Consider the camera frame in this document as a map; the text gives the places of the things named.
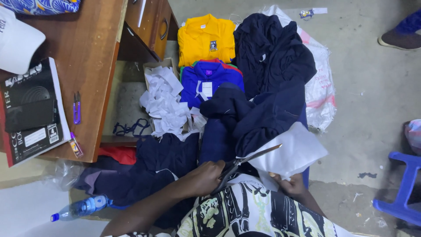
lighter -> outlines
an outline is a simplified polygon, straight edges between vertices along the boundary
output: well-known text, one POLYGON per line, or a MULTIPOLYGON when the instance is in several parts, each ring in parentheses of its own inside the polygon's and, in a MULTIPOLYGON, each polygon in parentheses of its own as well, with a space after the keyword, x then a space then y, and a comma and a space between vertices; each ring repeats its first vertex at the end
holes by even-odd
POLYGON ((76 137, 73 134, 73 132, 70 132, 70 138, 71 140, 69 141, 70 146, 72 147, 73 152, 75 153, 75 156, 77 158, 80 158, 84 155, 82 149, 80 148, 80 145, 77 143, 76 141, 76 137))

yellow polo shirt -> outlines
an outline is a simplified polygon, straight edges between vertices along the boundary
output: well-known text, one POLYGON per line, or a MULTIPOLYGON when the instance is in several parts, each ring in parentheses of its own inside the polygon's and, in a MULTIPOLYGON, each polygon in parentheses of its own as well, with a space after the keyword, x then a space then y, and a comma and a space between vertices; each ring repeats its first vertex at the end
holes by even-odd
POLYGON ((225 63, 235 57, 235 24, 212 15, 187 19, 179 29, 179 67, 191 66, 195 61, 218 58, 225 63))

blue polo shirt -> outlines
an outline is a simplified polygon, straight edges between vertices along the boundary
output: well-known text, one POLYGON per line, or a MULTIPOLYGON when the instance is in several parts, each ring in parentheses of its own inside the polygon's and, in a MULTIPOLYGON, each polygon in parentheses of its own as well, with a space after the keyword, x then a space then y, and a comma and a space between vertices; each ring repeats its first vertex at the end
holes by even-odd
POLYGON ((181 91, 180 102, 187 102, 189 107, 199 108, 203 99, 197 91, 203 92, 210 99, 224 82, 233 83, 244 91, 241 73, 234 69, 224 68, 220 62, 199 61, 194 67, 185 67, 181 75, 181 84, 184 89, 181 91))

wooden desk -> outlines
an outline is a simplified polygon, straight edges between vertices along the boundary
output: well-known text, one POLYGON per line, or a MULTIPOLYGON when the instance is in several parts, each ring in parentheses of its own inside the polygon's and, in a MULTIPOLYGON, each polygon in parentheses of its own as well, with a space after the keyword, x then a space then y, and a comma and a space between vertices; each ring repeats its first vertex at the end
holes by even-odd
MULTIPOLYGON (((67 123, 85 152, 82 158, 77 159, 70 146, 63 144, 43 156, 95 162, 102 139, 106 146, 134 141, 128 137, 101 137, 117 57, 136 61, 162 59, 167 38, 177 39, 178 24, 167 0, 138 0, 135 4, 132 1, 86 0, 82 1, 77 13, 18 16, 18 19, 46 36, 46 41, 35 53, 33 61, 45 57, 55 59, 67 123), (138 23, 140 12, 134 9, 139 9, 142 1, 148 2, 141 28, 127 29, 138 23), (165 36, 162 40, 154 37, 163 34, 165 36), (72 115, 73 94, 76 91, 81 95, 82 122, 79 125, 73 124, 72 115)), ((9 75, 0 70, 2 81, 9 75)), ((2 140, 0 151, 3 151, 2 140)))

scissor blade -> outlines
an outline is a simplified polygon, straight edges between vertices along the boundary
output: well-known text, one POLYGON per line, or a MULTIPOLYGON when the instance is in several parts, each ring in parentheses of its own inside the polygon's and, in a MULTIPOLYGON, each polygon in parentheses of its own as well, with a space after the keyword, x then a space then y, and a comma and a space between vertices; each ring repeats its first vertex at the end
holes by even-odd
POLYGON ((244 158, 244 160, 242 160, 241 163, 244 163, 244 162, 250 161, 252 159, 255 159, 255 158, 257 158, 259 156, 262 156, 262 155, 264 155, 264 154, 266 154, 268 152, 271 152, 273 150, 276 150, 276 149, 278 149, 281 146, 282 146, 282 144, 279 144, 279 145, 276 145, 276 146, 272 146, 271 148, 267 148, 267 149, 265 149, 263 151, 259 151, 258 153, 254 154, 252 156, 249 156, 247 158, 244 158))

